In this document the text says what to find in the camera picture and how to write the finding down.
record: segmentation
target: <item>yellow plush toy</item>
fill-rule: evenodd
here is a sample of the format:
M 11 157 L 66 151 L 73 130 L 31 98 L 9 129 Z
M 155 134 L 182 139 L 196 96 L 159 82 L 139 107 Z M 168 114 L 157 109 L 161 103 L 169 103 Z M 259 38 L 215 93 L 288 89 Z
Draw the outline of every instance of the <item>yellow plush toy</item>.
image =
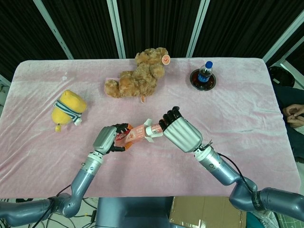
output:
M 59 100 L 54 104 L 52 120 L 57 124 L 56 132 L 61 131 L 61 125 L 71 121 L 77 126 L 81 123 L 81 114 L 86 110 L 86 102 L 70 90 L 62 93 Z

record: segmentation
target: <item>orange tag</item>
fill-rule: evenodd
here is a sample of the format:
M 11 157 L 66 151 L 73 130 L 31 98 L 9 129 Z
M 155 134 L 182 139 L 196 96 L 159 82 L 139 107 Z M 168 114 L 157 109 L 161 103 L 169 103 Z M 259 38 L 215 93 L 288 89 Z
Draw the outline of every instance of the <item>orange tag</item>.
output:
M 162 60 L 162 63 L 163 63 L 164 65 L 168 65 L 168 64 L 170 63 L 170 56 L 169 56 L 169 55 L 164 55 L 164 56 L 161 58 L 161 60 Z

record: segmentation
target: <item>plastic bottle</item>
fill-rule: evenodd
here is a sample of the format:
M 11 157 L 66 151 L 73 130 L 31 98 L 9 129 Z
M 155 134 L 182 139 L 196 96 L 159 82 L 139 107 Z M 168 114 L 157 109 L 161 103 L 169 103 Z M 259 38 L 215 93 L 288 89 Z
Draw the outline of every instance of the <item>plastic bottle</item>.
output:
M 192 76 L 191 83 L 194 87 L 199 90 L 207 90 L 212 85 L 212 83 L 209 82 L 212 75 L 212 65 L 213 63 L 208 61 L 205 65 L 201 66 L 199 72 Z

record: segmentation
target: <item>pink tablecloth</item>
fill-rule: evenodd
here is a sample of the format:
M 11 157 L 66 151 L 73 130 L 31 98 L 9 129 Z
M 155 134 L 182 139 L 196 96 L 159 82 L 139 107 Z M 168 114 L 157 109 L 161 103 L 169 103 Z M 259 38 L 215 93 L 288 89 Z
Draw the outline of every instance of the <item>pink tablecloth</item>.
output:
M 215 88 L 193 88 L 190 73 L 211 60 Z M 178 105 L 216 151 L 229 156 L 260 189 L 299 190 L 300 181 L 282 115 L 266 66 L 254 58 L 178 58 L 165 67 L 156 93 L 114 99 L 104 94 L 106 77 L 132 70 L 134 60 L 26 61 L 21 63 L 0 120 L 0 198 L 54 196 L 71 183 L 92 151 L 102 127 L 147 118 L 155 122 Z M 51 120 L 53 103 L 65 90 L 88 103 L 80 126 L 61 133 Z M 86 196 L 227 196 L 222 186 L 191 154 L 165 137 L 139 142 L 126 152 L 112 152 Z

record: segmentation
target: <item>robotic hand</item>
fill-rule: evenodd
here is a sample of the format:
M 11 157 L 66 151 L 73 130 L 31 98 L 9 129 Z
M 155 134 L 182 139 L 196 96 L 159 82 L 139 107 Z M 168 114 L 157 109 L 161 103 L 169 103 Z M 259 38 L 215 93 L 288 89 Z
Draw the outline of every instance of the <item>robotic hand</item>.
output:
M 86 190 L 103 164 L 103 156 L 110 151 L 126 150 L 125 147 L 115 147 L 114 141 L 117 133 L 127 131 L 129 128 L 129 124 L 123 123 L 104 127 L 101 130 L 93 144 L 94 151 L 89 153 L 86 161 L 81 164 L 82 167 L 71 184 L 72 195 L 61 193 L 49 199 L 24 203 L 0 202 L 0 219 L 4 218 L 10 226 L 16 227 L 35 222 L 37 225 L 54 212 L 68 218 L 76 215 Z
M 237 173 L 211 147 L 202 144 L 201 133 L 173 107 L 159 121 L 163 134 L 185 153 L 194 152 L 195 158 L 223 185 L 236 183 L 229 200 L 244 211 L 271 210 L 304 221 L 304 196 L 273 188 L 257 191 L 256 184 Z

